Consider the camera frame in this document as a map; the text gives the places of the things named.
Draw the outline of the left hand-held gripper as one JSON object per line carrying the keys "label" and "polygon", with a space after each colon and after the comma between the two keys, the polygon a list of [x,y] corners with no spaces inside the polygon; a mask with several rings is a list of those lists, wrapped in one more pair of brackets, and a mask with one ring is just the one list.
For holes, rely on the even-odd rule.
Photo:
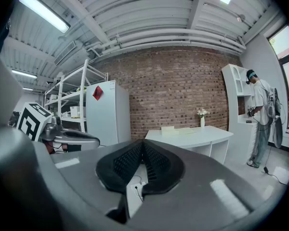
{"label": "left hand-held gripper", "polygon": [[65,151],[87,151],[100,146],[100,140],[87,132],[63,128],[60,117],[38,103],[24,104],[16,128],[32,141],[60,143]]}

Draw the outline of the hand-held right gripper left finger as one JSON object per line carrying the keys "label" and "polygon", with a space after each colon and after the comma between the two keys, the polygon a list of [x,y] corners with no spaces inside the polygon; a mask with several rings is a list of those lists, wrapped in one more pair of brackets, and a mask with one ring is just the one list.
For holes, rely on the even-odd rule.
{"label": "hand-held right gripper left finger", "polygon": [[96,174],[106,155],[134,148],[141,142],[120,144],[51,156],[55,162],[52,186],[56,188],[65,231],[141,231],[130,226],[126,184],[120,192],[108,190]]}

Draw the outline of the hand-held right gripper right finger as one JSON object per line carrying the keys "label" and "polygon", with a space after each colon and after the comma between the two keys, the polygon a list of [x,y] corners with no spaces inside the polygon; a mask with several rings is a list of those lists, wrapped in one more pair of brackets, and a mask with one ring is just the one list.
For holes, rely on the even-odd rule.
{"label": "hand-held right gripper right finger", "polygon": [[[258,191],[215,159],[173,145],[152,142],[176,154],[185,164],[177,186],[164,194],[145,196],[127,226],[136,231],[251,231],[260,224],[256,209],[264,203]],[[211,187],[223,180],[247,209],[242,218],[229,209]]]}

